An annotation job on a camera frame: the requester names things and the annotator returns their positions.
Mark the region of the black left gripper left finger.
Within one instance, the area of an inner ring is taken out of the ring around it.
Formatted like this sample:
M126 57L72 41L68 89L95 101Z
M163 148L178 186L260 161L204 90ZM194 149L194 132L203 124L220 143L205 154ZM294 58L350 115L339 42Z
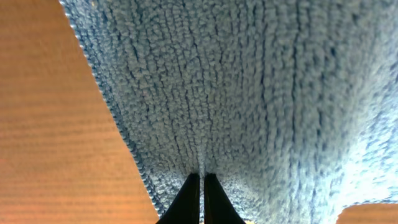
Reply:
M200 176L190 174L156 224L199 224Z

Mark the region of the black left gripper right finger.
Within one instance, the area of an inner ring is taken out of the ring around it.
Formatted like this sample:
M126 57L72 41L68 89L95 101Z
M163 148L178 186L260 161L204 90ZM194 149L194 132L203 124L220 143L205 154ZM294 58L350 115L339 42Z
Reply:
M215 174L207 174L205 177L204 198L204 224L245 224Z

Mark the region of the blue microfiber cloth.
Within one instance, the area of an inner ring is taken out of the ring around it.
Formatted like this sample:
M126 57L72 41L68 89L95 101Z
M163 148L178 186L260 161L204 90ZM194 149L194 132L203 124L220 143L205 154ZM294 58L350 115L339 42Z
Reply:
M216 174L256 223L397 202L397 2L62 2L159 215Z

